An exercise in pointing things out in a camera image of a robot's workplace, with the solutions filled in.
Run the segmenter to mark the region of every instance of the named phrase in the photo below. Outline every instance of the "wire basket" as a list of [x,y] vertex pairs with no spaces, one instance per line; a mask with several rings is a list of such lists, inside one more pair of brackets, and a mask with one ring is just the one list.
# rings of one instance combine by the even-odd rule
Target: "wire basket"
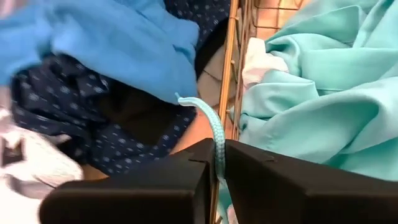
[[[244,56],[250,37],[267,39],[274,35],[302,6],[310,0],[231,0],[230,17],[228,22],[228,35],[226,37],[226,50],[224,58],[223,79],[221,82],[220,105],[218,115],[224,126],[229,119],[228,93],[231,78],[237,81],[236,96],[234,99],[234,116],[232,119],[232,135],[229,137],[238,140],[239,119],[242,105],[242,70]],[[234,51],[238,51],[239,60],[232,59]],[[211,223],[221,223],[221,218],[215,215],[216,201],[218,199],[218,184],[213,187],[211,204]]]

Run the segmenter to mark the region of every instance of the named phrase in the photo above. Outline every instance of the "white fabric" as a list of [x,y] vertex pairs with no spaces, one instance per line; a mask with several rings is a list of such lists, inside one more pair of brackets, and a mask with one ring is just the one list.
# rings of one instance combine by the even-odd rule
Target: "white fabric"
[[261,82],[264,74],[269,70],[289,72],[282,58],[267,54],[264,40],[250,38],[242,71],[243,92]]
[[228,207],[228,223],[229,224],[238,224],[238,218],[236,218],[235,209],[232,205]]
[[[23,139],[24,160],[0,168],[0,223],[39,224],[38,210],[42,199],[52,187],[82,180],[83,171],[37,133],[13,126],[2,137],[9,147],[18,145]],[[21,186],[19,192],[13,189],[15,181]]]
[[8,16],[26,4],[26,0],[0,0],[0,18]]

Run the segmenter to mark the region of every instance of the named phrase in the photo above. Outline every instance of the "navy polka dot fabric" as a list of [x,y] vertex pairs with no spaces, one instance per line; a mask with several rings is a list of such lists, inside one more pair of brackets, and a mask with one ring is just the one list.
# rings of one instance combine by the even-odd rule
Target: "navy polka dot fabric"
[[113,82],[69,56],[46,57],[41,66],[21,71],[12,80],[15,122],[38,133],[71,136],[72,144],[62,151],[107,175],[167,156],[195,118],[195,109],[181,107],[158,143],[145,145],[109,123],[94,106],[93,98],[108,94]]
[[166,10],[179,19],[187,19],[199,25],[197,48],[202,47],[215,27],[229,17],[230,0],[165,0]]

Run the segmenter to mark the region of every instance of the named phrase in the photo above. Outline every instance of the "light blue fabric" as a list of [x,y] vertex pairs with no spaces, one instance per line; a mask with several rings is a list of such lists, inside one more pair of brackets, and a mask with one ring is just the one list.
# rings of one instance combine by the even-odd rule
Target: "light blue fabric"
[[31,0],[0,21],[0,84],[67,54],[84,66],[161,100],[196,96],[198,26],[170,15],[163,0]]
[[266,41],[290,73],[243,96],[240,141],[398,180],[398,1],[314,0]]

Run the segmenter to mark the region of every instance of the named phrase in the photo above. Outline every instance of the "clothing pile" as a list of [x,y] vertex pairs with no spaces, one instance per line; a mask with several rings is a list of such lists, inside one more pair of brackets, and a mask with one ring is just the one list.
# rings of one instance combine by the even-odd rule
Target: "clothing pile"
[[398,2],[314,0],[251,39],[240,141],[398,180]]
[[112,176],[168,156],[196,116],[175,94],[197,96],[202,74],[221,76],[229,7],[229,0],[0,2],[0,85],[11,99],[1,106],[12,114],[0,195],[34,208],[0,222],[37,223],[40,201],[82,179],[83,164]]

